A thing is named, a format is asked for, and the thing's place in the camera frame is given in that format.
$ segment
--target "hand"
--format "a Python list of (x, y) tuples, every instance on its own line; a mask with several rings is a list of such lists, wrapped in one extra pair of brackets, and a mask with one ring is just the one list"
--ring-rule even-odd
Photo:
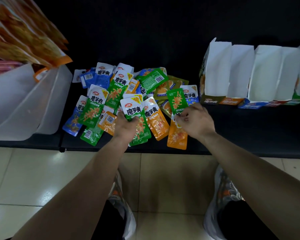
[(139, 117), (134, 117), (131, 121), (128, 121), (124, 117), (123, 112), (119, 112), (117, 116), (116, 125), (114, 127), (114, 136), (113, 139), (117, 139), (120, 142), (123, 142), (125, 145), (132, 141), (134, 136), (137, 133), (137, 124), (139, 122)]
[(214, 122), (206, 108), (199, 103), (194, 103), (185, 108), (175, 121), (182, 126), (189, 136), (197, 139), (204, 139), (206, 135), (216, 133)]

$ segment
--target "tile floor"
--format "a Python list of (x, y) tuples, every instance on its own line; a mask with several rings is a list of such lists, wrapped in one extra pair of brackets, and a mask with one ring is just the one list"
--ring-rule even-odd
[[(93, 154), (0, 148), (0, 240), (12, 237)], [(300, 160), (264, 159), (300, 180)], [(202, 221), (216, 167), (212, 156), (125, 153), (119, 171), (137, 221), (131, 239), (209, 239)]]

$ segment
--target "person's left arm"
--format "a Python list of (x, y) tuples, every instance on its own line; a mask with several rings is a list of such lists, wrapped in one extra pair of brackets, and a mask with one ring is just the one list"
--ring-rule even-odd
[(25, 239), (91, 239), (123, 153), (136, 134), (138, 118), (118, 114), (113, 138), (87, 166), (14, 235)]

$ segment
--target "sneaker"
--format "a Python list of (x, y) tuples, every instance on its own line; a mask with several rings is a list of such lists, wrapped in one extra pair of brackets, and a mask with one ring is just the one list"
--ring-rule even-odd
[(132, 210), (124, 200), (122, 194), (121, 176), (119, 171), (117, 171), (117, 174), (114, 178), (111, 191), (108, 195), (108, 200), (118, 210), (119, 214), (124, 219), (126, 225), (124, 228), (123, 238), (126, 240), (129, 239), (135, 233), (137, 224)]
[(215, 240), (226, 240), (220, 230), (217, 214), (228, 202), (244, 200), (244, 198), (220, 165), (216, 169), (214, 183), (214, 196), (204, 216), (203, 227), (211, 238)]

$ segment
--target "forearm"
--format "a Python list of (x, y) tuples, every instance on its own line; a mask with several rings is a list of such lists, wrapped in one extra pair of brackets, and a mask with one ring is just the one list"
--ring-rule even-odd
[(91, 239), (127, 145), (113, 138), (13, 237)]
[(278, 238), (300, 238), (300, 181), (216, 133), (200, 142)]

